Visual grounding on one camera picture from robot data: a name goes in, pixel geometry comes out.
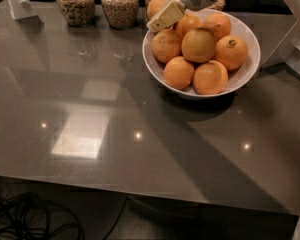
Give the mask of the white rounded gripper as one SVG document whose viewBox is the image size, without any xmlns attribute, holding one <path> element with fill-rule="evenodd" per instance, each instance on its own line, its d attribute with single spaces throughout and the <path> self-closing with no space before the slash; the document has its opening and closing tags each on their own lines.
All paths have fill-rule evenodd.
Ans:
<svg viewBox="0 0 300 240">
<path fill-rule="evenodd" d="M 147 28 L 154 33 L 167 29 L 183 18 L 186 8 L 192 11 L 199 11 L 209 8 L 209 6 L 216 1 L 217 0 L 166 0 L 159 11 L 148 21 Z"/>
</svg>

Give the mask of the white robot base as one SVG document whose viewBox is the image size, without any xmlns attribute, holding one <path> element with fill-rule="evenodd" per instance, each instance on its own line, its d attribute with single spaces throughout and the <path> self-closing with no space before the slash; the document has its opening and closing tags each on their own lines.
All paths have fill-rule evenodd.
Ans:
<svg viewBox="0 0 300 240">
<path fill-rule="evenodd" d="M 294 23 L 275 46 L 270 49 L 262 62 L 262 67 L 272 67 L 277 64 L 285 64 L 290 72 L 300 79 L 300 24 Z"/>
</svg>

